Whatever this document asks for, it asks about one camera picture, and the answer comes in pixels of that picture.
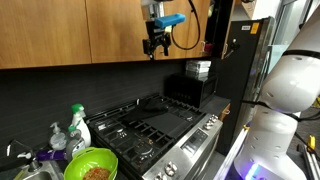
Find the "black appliance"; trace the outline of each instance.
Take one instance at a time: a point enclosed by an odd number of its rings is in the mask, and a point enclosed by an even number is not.
[[[222,126],[216,116],[158,94],[85,121],[93,142],[116,154],[119,169],[129,179],[204,176]]]
[[[218,79],[214,73],[207,73],[204,77],[190,72],[172,74],[167,79],[165,95],[201,108],[214,95],[217,83]]]
[[[250,21],[232,21],[228,36],[228,52],[236,42],[240,47],[221,60],[217,96],[231,100],[230,114],[224,121],[217,151],[227,155],[233,140],[252,117],[252,105],[242,100],[257,101],[270,62],[270,42],[274,18]]]

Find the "green bowl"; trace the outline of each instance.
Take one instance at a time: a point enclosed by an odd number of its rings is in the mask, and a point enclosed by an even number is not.
[[[118,158],[109,149],[89,147],[77,152],[64,171],[65,180],[82,180],[91,168],[101,167],[110,171],[109,180],[117,174]]]

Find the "refrigerator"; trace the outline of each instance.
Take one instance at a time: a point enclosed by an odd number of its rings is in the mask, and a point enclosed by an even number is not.
[[[272,17],[232,21],[228,36],[227,58],[216,60],[219,77],[216,95],[231,100],[230,114],[223,122],[217,151],[227,155],[243,125],[250,121],[254,106],[243,100],[257,101],[262,81],[268,73],[271,40],[275,20]]]

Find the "cabinet door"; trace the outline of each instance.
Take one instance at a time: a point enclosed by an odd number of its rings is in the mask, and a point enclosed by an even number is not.
[[[195,58],[195,57],[203,57],[209,56],[208,53],[204,52],[204,41],[205,41],[205,33],[207,28],[208,21],[208,11],[210,7],[210,0],[194,0],[194,6],[197,10],[199,24],[200,24],[200,41],[197,46],[191,50],[187,51],[187,58]],[[188,36],[188,45],[187,47],[192,47],[197,42],[198,39],[198,25],[197,20],[194,14],[191,14],[190,17],[190,28],[189,28],[189,36]]]
[[[175,0],[164,3],[164,14],[184,14],[186,16],[186,21],[180,24],[177,24],[173,30],[174,39],[177,44],[181,47],[187,47],[188,45],[188,35],[189,35],[189,26],[190,26],[190,16],[191,16],[191,7],[188,0]],[[171,40],[171,46],[169,47],[169,56],[164,55],[164,50],[162,46],[159,46],[155,53],[155,58],[157,60],[163,59],[180,59],[186,57],[186,50],[182,50],[173,44]]]
[[[91,63],[84,0],[0,1],[0,68]]]
[[[141,0],[86,0],[92,62],[148,60]]]

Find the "dish soap bottle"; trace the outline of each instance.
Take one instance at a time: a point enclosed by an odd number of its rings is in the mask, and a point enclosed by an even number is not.
[[[76,129],[75,126],[69,126],[68,128],[68,143],[66,147],[66,159],[71,162],[73,155],[78,151],[85,149],[85,141],[81,137],[81,131]]]

